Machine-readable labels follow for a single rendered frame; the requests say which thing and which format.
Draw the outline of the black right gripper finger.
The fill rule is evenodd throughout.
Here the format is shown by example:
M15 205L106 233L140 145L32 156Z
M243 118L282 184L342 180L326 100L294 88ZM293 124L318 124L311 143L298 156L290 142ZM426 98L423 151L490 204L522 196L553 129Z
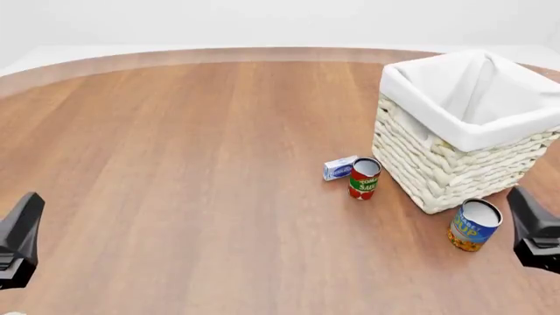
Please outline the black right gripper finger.
M560 243L560 217L548 212L524 188L516 186L507 194L514 220L514 243L523 239L535 243Z

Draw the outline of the blue alphabet soup can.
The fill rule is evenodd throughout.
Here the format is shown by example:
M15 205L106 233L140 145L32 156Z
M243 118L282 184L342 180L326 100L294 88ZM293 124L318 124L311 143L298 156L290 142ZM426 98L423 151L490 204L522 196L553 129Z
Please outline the blue alphabet soup can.
M479 251L503 222L500 210L484 199L467 199L451 220L449 241L464 251Z

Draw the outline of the white woven basket with liner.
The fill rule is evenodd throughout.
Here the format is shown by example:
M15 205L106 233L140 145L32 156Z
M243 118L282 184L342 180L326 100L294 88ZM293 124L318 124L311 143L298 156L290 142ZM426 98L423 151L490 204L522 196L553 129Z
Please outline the white woven basket with liner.
M386 65L372 152L427 214L514 186L560 138L560 83L482 50Z

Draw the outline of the red tomato sauce can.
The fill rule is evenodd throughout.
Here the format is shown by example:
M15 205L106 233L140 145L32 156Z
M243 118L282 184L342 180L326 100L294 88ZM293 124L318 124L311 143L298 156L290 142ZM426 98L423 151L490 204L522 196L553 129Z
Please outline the red tomato sauce can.
M372 157L359 157L353 162L348 192L357 200L370 200L382 172L381 164Z

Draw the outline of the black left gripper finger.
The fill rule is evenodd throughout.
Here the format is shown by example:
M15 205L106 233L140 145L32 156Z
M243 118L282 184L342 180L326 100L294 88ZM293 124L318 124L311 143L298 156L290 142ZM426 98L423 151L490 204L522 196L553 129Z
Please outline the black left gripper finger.
M0 220L0 253L38 260L39 223L45 203L37 193L28 192Z

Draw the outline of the small blue-white cream cheese box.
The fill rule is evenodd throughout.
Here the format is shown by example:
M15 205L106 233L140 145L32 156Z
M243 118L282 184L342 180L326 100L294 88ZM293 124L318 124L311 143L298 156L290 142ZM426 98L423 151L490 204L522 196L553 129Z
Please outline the small blue-white cream cheese box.
M325 162L323 165L323 179L330 181L350 175L356 159L358 159L357 156L351 156Z

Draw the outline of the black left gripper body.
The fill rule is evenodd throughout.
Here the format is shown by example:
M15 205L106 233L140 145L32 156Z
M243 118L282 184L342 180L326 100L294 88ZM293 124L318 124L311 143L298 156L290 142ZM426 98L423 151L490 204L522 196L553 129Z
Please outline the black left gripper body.
M0 290L25 288L38 265L35 249L23 254L0 246Z

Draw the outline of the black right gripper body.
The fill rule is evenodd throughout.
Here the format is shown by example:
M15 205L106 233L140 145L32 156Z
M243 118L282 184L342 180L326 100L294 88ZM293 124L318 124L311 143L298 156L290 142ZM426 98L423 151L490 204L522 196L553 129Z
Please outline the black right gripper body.
M560 227L533 232L516 228L514 253L523 267L560 272Z

